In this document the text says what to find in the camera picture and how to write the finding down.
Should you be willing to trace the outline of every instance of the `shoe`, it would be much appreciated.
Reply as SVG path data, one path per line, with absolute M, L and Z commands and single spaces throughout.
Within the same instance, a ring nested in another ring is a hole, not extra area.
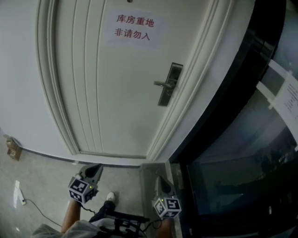
M 115 203 L 116 200 L 116 195 L 113 192 L 109 192 L 107 195 L 107 201 L 112 201 L 113 203 Z

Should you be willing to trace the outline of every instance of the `dark pants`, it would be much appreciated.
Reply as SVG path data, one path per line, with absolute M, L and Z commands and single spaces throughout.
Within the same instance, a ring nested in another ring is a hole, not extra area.
M 96 213 L 90 220 L 89 222 L 95 222 L 98 221 L 100 219 L 103 219 L 106 215 L 106 210 L 110 209 L 112 211 L 114 211 L 116 208 L 116 205 L 112 202 L 112 201 L 105 201 L 103 206 L 101 207 L 101 209 L 99 209 L 98 213 Z

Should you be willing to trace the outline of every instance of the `white wall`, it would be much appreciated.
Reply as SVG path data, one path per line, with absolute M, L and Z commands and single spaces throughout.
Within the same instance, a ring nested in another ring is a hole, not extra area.
M 166 161 L 202 115 L 229 69 L 247 28 L 253 2 L 237 1 L 232 21 L 190 110 L 158 161 Z M 0 127 L 25 148 L 65 159 L 140 165 L 143 159 L 72 156 L 48 108 L 36 62 L 37 0 L 0 0 Z

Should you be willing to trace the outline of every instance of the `black metal frame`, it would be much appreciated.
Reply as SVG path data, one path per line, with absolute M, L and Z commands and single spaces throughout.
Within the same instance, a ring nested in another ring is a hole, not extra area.
M 244 39 L 222 84 L 192 131 L 170 158 L 171 163 L 180 163 L 185 186 L 182 200 L 185 206 L 183 219 L 195 237 L 250 233 L 236 227 L 233 233 L 200 227 L 202 223 L 199 222 L 187 165 L 198 158 L 227 129 L 253 95 L 277 48 L 284 25 L 285 10 L 285 0 L 256 0 Z M 212 221 L 217 218 L 210 215 L 205 219 Z M 278 231 L 288 228 L 279 227 Z M 263 233 L 263 236 L 268 237 L 269 234 Z

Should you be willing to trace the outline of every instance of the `white paper sign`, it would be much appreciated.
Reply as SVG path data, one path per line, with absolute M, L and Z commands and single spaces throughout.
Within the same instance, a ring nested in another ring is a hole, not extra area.
M 287 75 L 273 106 L 298 142 L 298 81 L 292 75 Z
M 130 44 L 158 48 L 164 32 L 164 17 L 151 12 L 114 9 L 107 13 L 102 40 L 108 44 Z

